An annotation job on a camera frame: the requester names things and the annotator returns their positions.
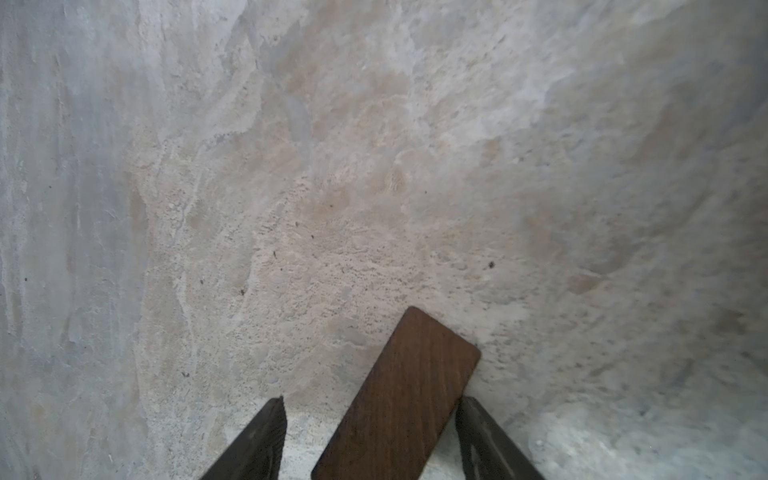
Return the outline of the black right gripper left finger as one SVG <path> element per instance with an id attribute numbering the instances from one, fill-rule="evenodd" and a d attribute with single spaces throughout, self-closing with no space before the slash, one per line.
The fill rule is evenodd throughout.
<path id="1" fill-rule="evenodd" d="M 268 400 L 201 480 L 277 480 L 287 431 L 283 397 Z"/>

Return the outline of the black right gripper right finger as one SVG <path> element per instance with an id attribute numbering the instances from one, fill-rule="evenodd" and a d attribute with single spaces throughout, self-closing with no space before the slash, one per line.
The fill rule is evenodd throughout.
<path id="1" fill-rule="evenodd" d="M 455 426 L 467 480 L 544 480 L 476 398 L 461 397 Z"/>

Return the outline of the dark brown block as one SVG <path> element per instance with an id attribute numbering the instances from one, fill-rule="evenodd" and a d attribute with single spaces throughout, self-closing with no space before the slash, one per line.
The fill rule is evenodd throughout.
<path id="1" fill-rule="evenodd" d="M 407 308 L 312 478 L 419 478 L 480 358 L 475 345 Z"/>

